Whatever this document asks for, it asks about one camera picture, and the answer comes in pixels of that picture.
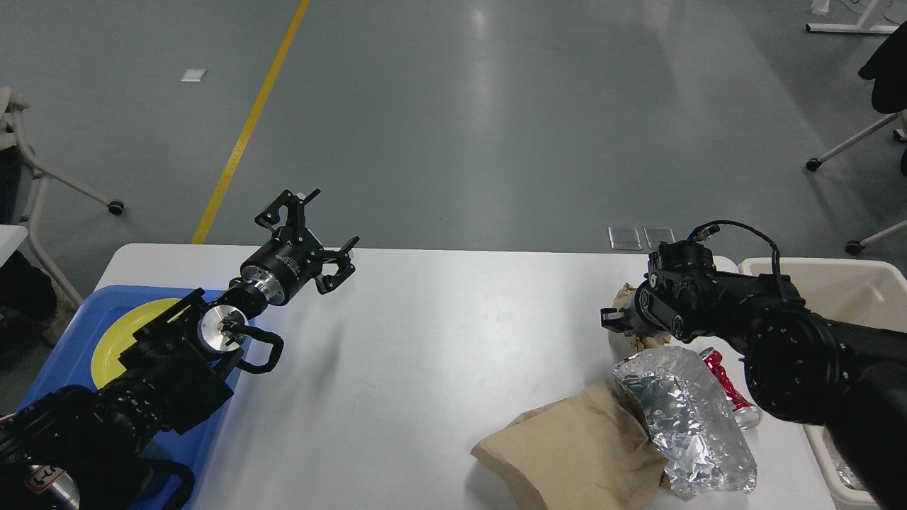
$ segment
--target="brown paper bag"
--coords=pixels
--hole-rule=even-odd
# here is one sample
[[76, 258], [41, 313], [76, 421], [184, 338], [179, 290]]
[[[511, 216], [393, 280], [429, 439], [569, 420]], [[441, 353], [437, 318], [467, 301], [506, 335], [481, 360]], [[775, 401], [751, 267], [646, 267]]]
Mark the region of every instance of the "brown paper bag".
[[641, 508], [667, 462], [607, 382], [523, 413], [471, 453], [504, 478], [522, 510]]

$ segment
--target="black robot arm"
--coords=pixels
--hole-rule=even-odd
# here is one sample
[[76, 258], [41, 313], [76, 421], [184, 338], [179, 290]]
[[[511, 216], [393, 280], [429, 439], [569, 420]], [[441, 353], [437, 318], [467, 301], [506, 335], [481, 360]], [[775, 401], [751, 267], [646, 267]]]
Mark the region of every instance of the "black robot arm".
[[[136, 331], [120, 355], [121, 376], [96, 392], [61, 388], [0, 418], [0, 506], [124, 509], [152, 471], [183, 482], [166, 508], [185, 505], [192, 472], [139, 454], [159, 431], [184, 434], [223, 406], [233, 396], [226, 383], [233, 369], [262, 374], [277, 365], [283, 339], [249, 325], [268, 304], [287, 304], [309, 280], [324, 294], [356, 270], [350, 251], [358, 238], [325, 250], [306, 228], [304, 207], [316, 195], [280, 193], [256, 217], [271, 238], [242, 263], [241, 276], [212, 302], [196, 289]], [[281, 207], [288, 210], [282, 226]], [[336, 264], [337, 274], [322, 275], [325, 264]], [[270, 345], [266, 363], [242, 359], [249, 338]]]
[[646, 280], [626, 308], [601, 311], [602, 326], [649, 337], [669, 332], [686, 343], [724, 339], [744, 356], [746, 384], [760, 407], [786, 421], [826, 426], [876, 501], [903, 508], [907, 334], [811, 312], [780, 274], [773, 242], [773, 274], [716, 270], [711, 250], [698, 241], [719, 223], [739, 225], [707, 223], [650, 253]]

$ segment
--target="yellow plate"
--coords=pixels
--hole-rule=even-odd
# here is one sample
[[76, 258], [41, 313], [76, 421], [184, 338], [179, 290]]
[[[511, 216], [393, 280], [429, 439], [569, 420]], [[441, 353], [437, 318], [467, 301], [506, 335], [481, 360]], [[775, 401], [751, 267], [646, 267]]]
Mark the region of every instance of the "yellow plate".
[[179, 299], [157, 299], [140, 305], [116, 319], [98, 340], [92, 355], [92, 381], [98, 388], [122, 375], [126, 367], [120, 364], [120, 353], [135, 343], [132, 333], [159, 316]]

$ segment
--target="aluminum foil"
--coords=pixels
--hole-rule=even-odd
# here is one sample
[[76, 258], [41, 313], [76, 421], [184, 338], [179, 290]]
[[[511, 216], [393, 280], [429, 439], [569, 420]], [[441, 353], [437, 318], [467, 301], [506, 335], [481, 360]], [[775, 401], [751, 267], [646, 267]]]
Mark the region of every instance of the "aluminum foil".
[[692, 350], [644, 350], [614, 367], [641, 407], [652, 443], [668, 460], [665, 475], [681, 499], [713, 490], [756, 488], [756, 461], [715, 376]]

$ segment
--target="yellow floor line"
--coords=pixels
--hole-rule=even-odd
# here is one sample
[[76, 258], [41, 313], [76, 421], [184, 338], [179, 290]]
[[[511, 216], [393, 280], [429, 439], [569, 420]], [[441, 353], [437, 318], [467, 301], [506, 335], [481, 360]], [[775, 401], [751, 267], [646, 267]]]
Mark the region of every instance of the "yellow floor line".
[[214, 222], [214, 217], [217, 216], [218, 209], [220, 209], [220, 203], [224, 200], [224, 195], [227, 194], [227, 188], [229, 188], [230, 181], [233, 180], [233, 174], [236, 172], [239, 160], [242, 159], [242, 153], [246, 151], [246, 144], [249, 143], [252, 131], [255, 130], [255, 124], [258, 122], [261, 110], [268, 101], [268, 95], [271, 93], [274, 81], [277, 80], [278, 73], [280, 73], [280, 66], [283, 65], [289, 46], [293, 43], [293, 37], [296, 36], [299, 23], [302, 21], [302, 16], [306, 13], [307, 8], [308, 0], [301, 0], [299, 7], [296, 9], [296, 14], [293, 15], [293, 21], [289, 24], [287, 33], [284, 35], [283, 42], [280, 43], [278, 54], [274, 55], [274, 62], [271, 63], [271, 68], [268, 69], [265, 82], [258, 91], [258, 97], [255, 98], [255, 104], [252, 105], [252, 111], [249, 112], [249, 117], [246, 118], [246, 123], [242, 126], [239, 139], [236, 140], [236, 145], [233, 146], [233, 152], [230, 153], [227, 166], [224, 167], [224, 171], [218, 180], [218, 185], [211, 194], [208, 207], [205, 208], [205, 213], [201, 215], [199, 226], [195, 229], [195, 235], [192, 236], [192, 244], [201, 244], [208, 237], [211, 223]]

